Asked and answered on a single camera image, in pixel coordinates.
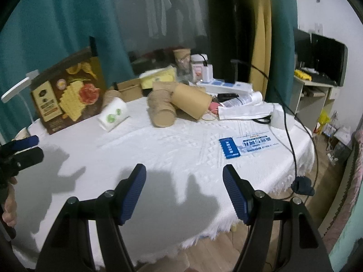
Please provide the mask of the person's left hand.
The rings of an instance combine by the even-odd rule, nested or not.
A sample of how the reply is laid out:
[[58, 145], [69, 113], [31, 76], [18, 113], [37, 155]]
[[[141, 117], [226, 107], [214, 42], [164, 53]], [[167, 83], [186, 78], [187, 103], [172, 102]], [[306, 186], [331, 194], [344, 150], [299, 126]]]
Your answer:
[[17, 202], [15, 200], [14, 185], [17, 184], [15, 177], [11, 177], [8, 181], [8, 194], [4, 203], [4, 212], [2, 214], [3, 221], [9, 227], [15, 227], [17, 224]]

